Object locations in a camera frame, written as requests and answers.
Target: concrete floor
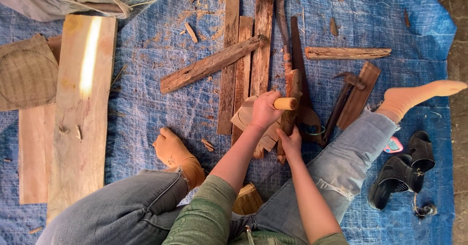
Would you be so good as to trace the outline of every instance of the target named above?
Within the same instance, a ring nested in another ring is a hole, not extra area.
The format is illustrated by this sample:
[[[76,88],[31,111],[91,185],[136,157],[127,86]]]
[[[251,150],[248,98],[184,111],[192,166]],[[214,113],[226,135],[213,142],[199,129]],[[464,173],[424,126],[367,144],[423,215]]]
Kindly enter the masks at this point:
[[[457,33],[448,55],[448,78],[468,82],[468,0],[439,0]],[[452,117],[453,187],[456,218],[454,245],[468,245],[468,90],[450,97]]]

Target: foot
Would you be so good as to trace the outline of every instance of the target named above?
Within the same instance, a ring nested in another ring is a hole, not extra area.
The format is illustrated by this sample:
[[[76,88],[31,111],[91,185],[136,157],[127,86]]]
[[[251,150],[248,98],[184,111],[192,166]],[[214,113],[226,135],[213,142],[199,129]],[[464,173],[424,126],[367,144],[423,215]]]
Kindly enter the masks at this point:
[[[156,156],[169,168],[181,167],[190,189],[200,186],[205,180],[205,173],[198,160],[169,128],[161,128],[160,132],[153,143]]]
[[[436,80],[412,88],[390,88],[385,92],[384,101],[376,112],[390,114],[391,119],[398,123],[415,105],[434,96],[449,96],[466,88],[465,82],[455,80]]]

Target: wooden handle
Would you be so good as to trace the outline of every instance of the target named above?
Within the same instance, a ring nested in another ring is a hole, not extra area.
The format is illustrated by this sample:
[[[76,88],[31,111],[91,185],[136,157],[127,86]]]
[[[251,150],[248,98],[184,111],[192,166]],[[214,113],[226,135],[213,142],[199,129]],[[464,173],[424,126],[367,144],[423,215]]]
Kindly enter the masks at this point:
[[[296,110],[299,102],[296,98],[278,98],[273,103],[277,110]]]

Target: green sleeve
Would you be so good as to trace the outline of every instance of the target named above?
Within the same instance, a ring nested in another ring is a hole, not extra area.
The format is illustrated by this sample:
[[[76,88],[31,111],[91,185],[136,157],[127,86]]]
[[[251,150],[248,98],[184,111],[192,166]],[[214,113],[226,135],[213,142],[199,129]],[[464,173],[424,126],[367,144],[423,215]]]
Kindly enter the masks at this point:
[[[333,233],[316,240],[312,245],[349,245],[343,233]]]
[[[163,245],[226,245],[236,194],[218,176],[208,176],[175,220]]]

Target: ripped jeans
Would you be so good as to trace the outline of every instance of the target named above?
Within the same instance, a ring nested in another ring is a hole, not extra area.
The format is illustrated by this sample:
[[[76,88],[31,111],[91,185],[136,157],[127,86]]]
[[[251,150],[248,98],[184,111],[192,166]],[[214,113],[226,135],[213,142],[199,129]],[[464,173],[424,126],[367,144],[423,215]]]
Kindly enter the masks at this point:
[[[387,117],[365,110],[334,142],[307,164],[320,193],[340,222],[360,193],[366,171],[397,126]],[[37,245],[160,245],[183,206],[188,192],[181,171],[142,170],[75,202],[47,225]],[[260,210],[232,215],[229,238],[249,225],[252,230],[281,232],[308,244],[291,180]]]

